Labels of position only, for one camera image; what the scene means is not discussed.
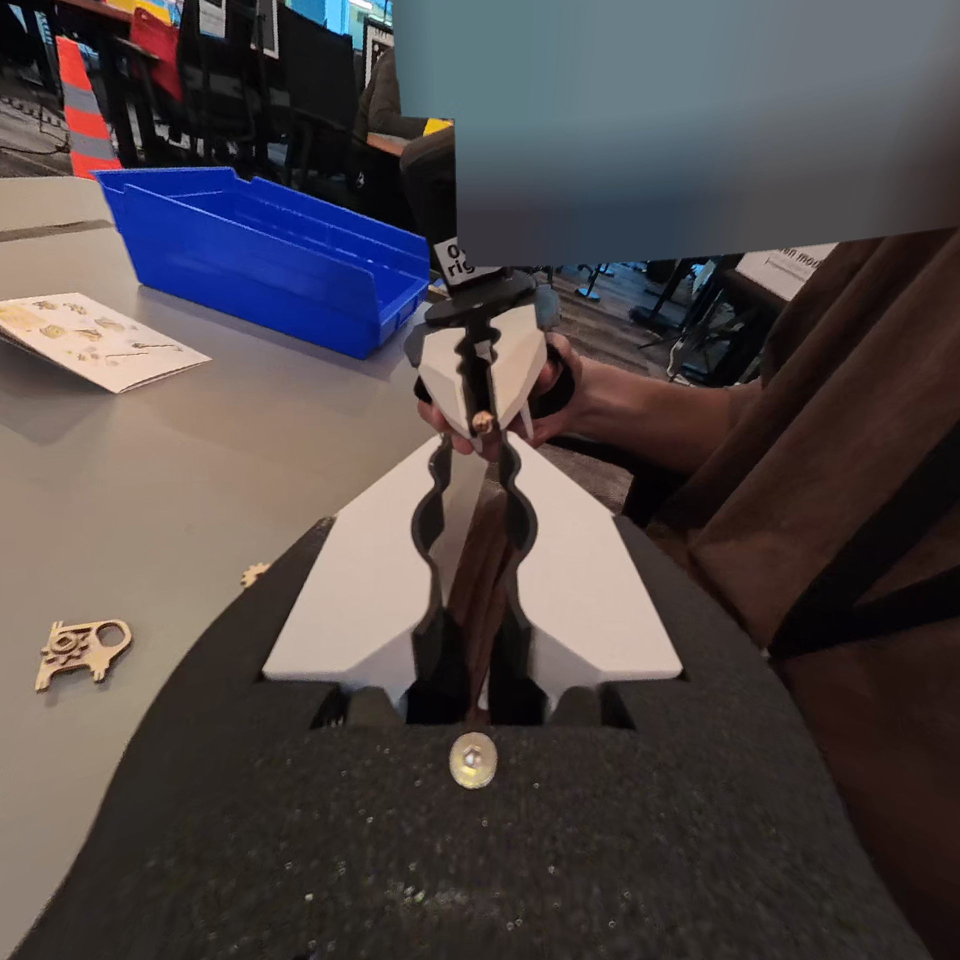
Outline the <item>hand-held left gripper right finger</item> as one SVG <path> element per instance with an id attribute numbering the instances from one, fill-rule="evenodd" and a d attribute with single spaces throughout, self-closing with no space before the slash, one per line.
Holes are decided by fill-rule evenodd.
<path id="1" fill-rule="evenodd" d="M 501 447 L 517 551 L 519 671 L 553 713 L 572 689 L 672 681 L 683 665 L 613 514 L 523 438 Z"/>

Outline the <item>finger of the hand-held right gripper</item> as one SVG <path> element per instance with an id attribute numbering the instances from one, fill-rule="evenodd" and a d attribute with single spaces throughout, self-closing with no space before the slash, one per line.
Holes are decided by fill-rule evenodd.
<path id="1" fill-rule="evenodd" d="M 490 318 L 486 332 L 491 356 L 489 412 L 493 416 L 486 444 L 493 445 L 517 418 L 523 430 L 531 432 L 529 401 L 547 363 L 547 343 L 535 306 L 514 306 Z"/>
<path id="2" fill-rule="evenodd" d="M 431 402 L 460 436 L 479 439 L 475 420 L 490 423 L 489 362 L 464 326 L 428 328 L 417 366 Z"/>

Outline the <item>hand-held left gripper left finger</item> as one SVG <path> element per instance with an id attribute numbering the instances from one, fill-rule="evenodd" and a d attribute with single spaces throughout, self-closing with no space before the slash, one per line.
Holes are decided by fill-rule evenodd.
<path id="1" fill-rule="evenodd" d="M 413 632 L 427 614 L 430 560 L 415 510 L 437 487 L 428 440 L 342 508 L 264 663 L 271 682 L 385 692 L 399 707 L 416 678 Z"/>

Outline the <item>person's right forearm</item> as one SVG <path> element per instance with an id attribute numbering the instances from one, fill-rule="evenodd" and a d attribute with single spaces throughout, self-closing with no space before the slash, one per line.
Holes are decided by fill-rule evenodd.
<path id="1" fill-rule="evenodd" d="M 757 380 L 698 388 L 586 362 L 580 435 L 686 476 L 721 449 L 762 393 Z"/>

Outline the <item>person's right hand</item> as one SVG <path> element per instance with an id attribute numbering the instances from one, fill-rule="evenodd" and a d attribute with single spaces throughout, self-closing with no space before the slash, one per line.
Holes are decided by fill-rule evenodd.
<path id="1" fill-rule="evenodd" d="M 534 383 L 531 398 L 539 402 L 543 397 L 557 393 L 557 385 L 564 377 L 572 381 L 573 392 L 568 402 L 554 414 L 532 418 L 529 425 L 525 425 L 522 417 L 518 416 L 510 424 L 510 432 L 522 437 L 533 449 L 539 449 L 557 437 L 583 433 L 579 422 L 589 405 L 585 384 L 590 364 L 573 349 L 564 335 L 549 332 L 545 339 L 547 360 Z M 417 412 L 428 426 L 439 434 L 449 436 L 456 452 L 465 456 L 476 453 L 473 443 L 457 434 L 440 410 L 432 402 L 426 401 L 426 389 L 421 379 L 416 379 L 414 383 L 414 395 Z"/>

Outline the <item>blue plastic bin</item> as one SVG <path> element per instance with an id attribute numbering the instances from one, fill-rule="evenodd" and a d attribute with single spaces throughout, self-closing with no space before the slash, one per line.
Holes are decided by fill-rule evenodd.
<path id="1" fill-rule="evenodd" d="M 122 169 L 95 178 L 138 282 L 365 360 L 415 314 L 426 239 L 230 168 Z"/>

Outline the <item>black office chair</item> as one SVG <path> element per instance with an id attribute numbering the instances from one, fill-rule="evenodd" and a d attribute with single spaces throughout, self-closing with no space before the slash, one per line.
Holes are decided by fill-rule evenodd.
<path id="1" fill-rule="evenodd" d="M 331 177 L 346 170 L 359 97 L 354 45 L 348 34 L 288 6 L 280 6 L 277 13 L 290 116 L 283 184 L 299 188 L 311 172 Z"/>
<path id="2" fill-rule="evenodd" d="M 251 49 L 253 7 L 225 2 L 224 41 L 204 37 L 198 1 L 182 4 L 176 63 L 186 132 L 205 165 L 233 167 L 257 134 L 258 92 Z"/>

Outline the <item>white paper sign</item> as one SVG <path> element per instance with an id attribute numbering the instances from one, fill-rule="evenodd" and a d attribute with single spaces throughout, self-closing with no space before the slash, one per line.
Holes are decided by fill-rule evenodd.
<path id="1" fill-rule="evenodd" d="M 753 251 L 741 257 L 734 271 L 789 303 L 837 246 L 832 243 Z"/>

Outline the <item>flat wooden part with holes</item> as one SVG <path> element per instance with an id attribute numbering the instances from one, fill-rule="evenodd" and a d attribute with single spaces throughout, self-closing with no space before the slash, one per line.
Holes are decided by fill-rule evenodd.
<path id="1" fill-rule="evenodd" d="M 133 641 L 132 629 L 121 619 L 73 625 L 55 621 L 40 651 L 34 692 L 45 692 L 50 689 L 55 676 L 78 670 L 88 671 L 95 684 L 104 683 L 114 661 L 129 649 Z"/>

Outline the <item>printed instruction sheet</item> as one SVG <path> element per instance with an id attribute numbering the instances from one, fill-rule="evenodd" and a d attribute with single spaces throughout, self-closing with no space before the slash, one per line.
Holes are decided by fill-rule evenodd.
<path id="1" fill-rule="evenodd" d="M 205 354 L 79 293 L 3 300 L 1 338 L 114 395 L 210 363 Z"/>

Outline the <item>red fabric item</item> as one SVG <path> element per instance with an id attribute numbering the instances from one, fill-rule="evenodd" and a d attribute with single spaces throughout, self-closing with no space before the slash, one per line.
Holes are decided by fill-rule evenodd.
<path id="1" fill-rule="evenodd" d="M 151 80 L 176 103 L 184 96 L 177 64 L 179 25 L 167 6 L 135 2 L 128 39 L 149 54 Z"/>

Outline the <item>orange and grey cone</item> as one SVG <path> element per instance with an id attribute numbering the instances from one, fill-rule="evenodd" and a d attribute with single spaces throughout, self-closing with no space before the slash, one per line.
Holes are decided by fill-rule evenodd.
<path id="1" fill-rule="evenodd" d="M 95 182 L 99 173 L 118 171 L 122 165 L 79 44 L 58 35 L 55 49 L 73 174 Z"/>

